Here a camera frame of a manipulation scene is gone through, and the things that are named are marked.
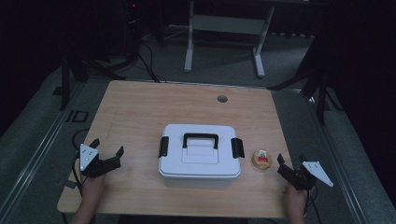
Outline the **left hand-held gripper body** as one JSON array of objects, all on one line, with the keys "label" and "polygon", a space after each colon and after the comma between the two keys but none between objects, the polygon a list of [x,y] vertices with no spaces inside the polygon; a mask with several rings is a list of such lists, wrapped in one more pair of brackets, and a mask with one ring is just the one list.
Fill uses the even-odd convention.
[{"label": "left hand-held gripper body", "polygon": [[120,158],[116,155],[112,158],[101,160],[99,151],[84,144],[80,145],[79,170],[87,177],[98,177],[110,171],[120,168]]}]

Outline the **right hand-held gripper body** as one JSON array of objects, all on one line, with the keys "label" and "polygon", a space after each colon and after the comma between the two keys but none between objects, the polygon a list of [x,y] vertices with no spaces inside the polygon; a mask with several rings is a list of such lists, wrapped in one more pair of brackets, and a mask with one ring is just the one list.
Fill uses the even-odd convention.
[{"label": "right hand-held gripper body", "polygon": [[285,162],[280,161],[277,172],[297,190],[312,189],[318,180],[330,188],[334,186],[319,161],[303,161],[298,170],[291,169]]}]

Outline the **white lid with black handle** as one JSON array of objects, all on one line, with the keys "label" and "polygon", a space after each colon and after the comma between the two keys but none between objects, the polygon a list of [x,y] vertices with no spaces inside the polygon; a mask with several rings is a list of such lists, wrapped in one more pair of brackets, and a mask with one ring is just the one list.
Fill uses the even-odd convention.
[{"label": "white lid with black handle", "polygon": [[164,178],[235,179],[245,157],[243,141],[231,126],[168,124],[159,149]]}]

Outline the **white plastic storage box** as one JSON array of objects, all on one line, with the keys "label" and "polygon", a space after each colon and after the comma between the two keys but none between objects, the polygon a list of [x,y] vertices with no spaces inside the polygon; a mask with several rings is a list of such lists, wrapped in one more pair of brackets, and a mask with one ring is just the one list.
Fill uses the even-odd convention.
[{"label": "white plastic storage box", "polygon": [[191,189],[226,189],[237,180],[237,178],[181,178],[165,177],[164,183],[172,188]]}]

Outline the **person's right hand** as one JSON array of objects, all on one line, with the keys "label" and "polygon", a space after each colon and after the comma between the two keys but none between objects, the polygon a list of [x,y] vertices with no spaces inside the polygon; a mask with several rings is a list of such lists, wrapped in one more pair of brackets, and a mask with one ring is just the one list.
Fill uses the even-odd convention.
[{"label": "person's right hand", "polygon": [[293,185],[288,184],[286,202],[288,205],[306,204],[310,193],[310,190],[297,190]]}]

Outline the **person's left hand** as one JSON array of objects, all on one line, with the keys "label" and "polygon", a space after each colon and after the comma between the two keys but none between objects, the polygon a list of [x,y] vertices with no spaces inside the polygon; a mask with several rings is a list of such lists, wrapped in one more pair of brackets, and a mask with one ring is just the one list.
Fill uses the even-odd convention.
[{"label": "person's left hand", "polygon": [[86,177],[82,184],[82,195],[100,195],[105,188],[104,175],[98,177]]}]

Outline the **grey tape piece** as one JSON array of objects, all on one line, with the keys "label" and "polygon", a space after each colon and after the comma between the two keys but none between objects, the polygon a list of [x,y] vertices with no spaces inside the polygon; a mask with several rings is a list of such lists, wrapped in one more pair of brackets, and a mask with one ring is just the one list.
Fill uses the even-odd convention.
[{"label": "grey tape piece", "polygon": [[60,187],[66,187],[66,188],[70,188],[70,189],[75,189],[78,185],[76,182],[73,182],[71,180],[68,179],[61,179],[57,182],[57,185]]}]

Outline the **black metal stand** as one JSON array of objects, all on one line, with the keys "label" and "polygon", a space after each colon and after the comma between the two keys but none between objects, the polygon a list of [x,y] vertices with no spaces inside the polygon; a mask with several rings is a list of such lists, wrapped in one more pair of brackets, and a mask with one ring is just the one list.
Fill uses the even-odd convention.
[{"label": "black metal stand", "polygon": [[64,111],[67,105],[71,101],[71,91],[70,91],[70,73],[73,73],[78,81],[87,81],[88,73],[85,69],[86,63],[88,66],[92,67],[94,70],[109,77],[113,80],[125,80],[125,77],[120,77],[114,74],[110,69],[105,68],[101,64],[97,63],[94,59],[77,50],[77,48],[71,44],[64,45],[64,55],[62,58],[62,86],[61,86],[61,96],[62,103],[60,110]]},{"label": "black metal stand", "polygon": [[325,125],[324,111],[328,95],[331,72],[336,66],[336,51],[326,38],[316,36],[297,68],[295,75],[284,82],[268,87],[270,91],[281,91],[303,79],[306,80],[301,94],[312,97],[318,93],[316,116]]}]

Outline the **dark equipment rack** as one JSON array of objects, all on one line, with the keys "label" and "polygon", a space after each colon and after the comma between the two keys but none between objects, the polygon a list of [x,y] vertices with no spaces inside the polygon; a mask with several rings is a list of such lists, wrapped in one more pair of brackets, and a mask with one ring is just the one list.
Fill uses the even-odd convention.
[{"label": "dark equipment rack", "polygon": [[120,0],[124,28],[123,52],[128,60],[135,59],[141,44],[141,6],[139,0]]}]

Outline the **white metal desk frame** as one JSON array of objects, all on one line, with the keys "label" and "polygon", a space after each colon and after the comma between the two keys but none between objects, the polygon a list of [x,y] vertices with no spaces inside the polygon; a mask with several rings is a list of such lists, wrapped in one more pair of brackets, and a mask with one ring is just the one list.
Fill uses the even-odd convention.
[{"label": "white metal desk frame", "polygon": [[259,43],[252,49],[252,55],[257,76],[265,77],[262,63],[262,47],[268,34],[274,12],[275,7],[269,7],[266,12],[266,18],[261,20],[201,15],[194,12],[194,0],[190,0],[188,45],[184,62],[184,71],[190,72],[192,70],[194,52],[193,32],[197,30],[243,35],[257,35],[260,39]]}]

